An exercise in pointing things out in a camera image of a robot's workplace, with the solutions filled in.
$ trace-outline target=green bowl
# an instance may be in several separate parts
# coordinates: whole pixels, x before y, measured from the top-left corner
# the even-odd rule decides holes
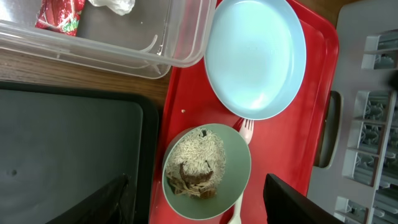
[[[250,177],[251,156],[248,145],[233,128],[223,124],[206,124],[197,128],[209,129],[224,141],[225,173],[217,187],[216,196],[199,199],[190,198],[187,195],[174,195],[165,176],[165,165],[170,153],[194,128],[183,131],[169,144],[163,160],[162,186],[165,198],[175,212],[192,220],[206,220],[227,211],[243,193]]]

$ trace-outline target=red tray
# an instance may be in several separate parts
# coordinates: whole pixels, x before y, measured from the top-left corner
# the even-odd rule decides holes
[[[255,132],[249,145],[252,171],[241,210],[243,223],[267,220],[262,198],[267,173],[307,194],[338,57],[335,28],[300,3],[287,1],[304,30],[307,67],[301,89],[291,105],[273,118],[254,123]],[[163,195],[162,159],[169,142],[187,128],[208,123],[233,126],[237,120],[213,93],[203,60],[189,68],[173,68],[155,162],[150,223],[196,223],[177,215]],[[227,223],[232,213],[233,208],[201,223]]]

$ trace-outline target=clear plastic container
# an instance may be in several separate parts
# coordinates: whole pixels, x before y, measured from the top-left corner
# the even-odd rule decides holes
[[[34,27],[41,3],[0,0],[0,48],[145,78],[202,58],[216,7],[216,0],[136,0],[119,16],[86,1],[72,37]]]

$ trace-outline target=white tissue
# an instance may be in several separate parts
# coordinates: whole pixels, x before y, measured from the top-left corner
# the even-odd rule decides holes
[[[112,11],[123,16],[131,12],[136,0],[88,0],[93,6],[108,6]]]

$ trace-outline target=plate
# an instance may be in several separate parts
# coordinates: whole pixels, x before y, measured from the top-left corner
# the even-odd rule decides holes
[[[285,0],[224,0],[205,53],[211,87],[234,114],[267,119],[282,112],[301,86],[306,47]]]

